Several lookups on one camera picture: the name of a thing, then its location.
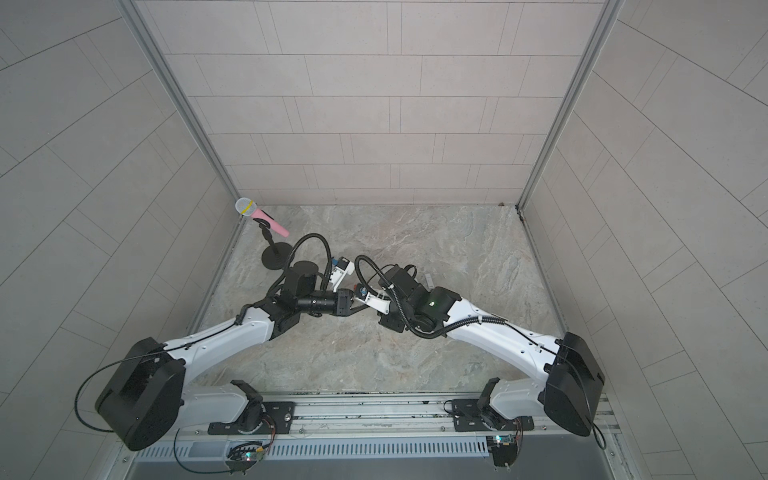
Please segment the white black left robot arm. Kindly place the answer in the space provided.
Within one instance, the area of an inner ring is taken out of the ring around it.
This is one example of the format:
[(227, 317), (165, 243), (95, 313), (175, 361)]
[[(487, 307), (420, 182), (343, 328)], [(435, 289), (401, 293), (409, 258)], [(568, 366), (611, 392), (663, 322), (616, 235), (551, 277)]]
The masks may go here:
[(249, 434), (266, 426), (263, 397), (243, 380), (223, 387), (192, 387), (202, 373), (237, 353), (265, 344), (297, 325), (304, 314), (346, 317), (358, 313), (353, 292), (341, 282), (354, 261), (326, 258), (323, 270), (297, 261), (289, 251), (279, 278), (261, 300), (245, 304), (231, 320), (183, 338), (136, 342), (126, 357), (108, 364), (113, 374), (94, 409), (132, 451), (142, 450), (169, 431), (204, 423), (228, 433)]

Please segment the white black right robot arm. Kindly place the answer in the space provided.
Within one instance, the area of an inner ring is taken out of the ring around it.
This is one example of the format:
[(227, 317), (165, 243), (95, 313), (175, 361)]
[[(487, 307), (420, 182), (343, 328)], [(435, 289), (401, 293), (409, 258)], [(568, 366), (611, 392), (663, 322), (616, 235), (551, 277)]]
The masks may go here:
[(358, 297), (377, 311), (385, 327), (432, 340), (448, 337), (474, 345), (511, 364), (530, 380), (529, 385), (498, 378), (489, 380), (478, 401), (486, 426), (500, 430), (524, 406), (543, 412), (564, 430), (594, 437), (605, 447), (597, 426), (597, 407), (605, 376), (584, 339), (572, 332), (561, 338), (524, 329), (486, 312), (458, 293), (443, 287), (426, 289), (397, 265), (383, 270), (370, 257), (359, 255), (354, 265), (370, 266), (379, 278), (373, 288), (358, 279)]

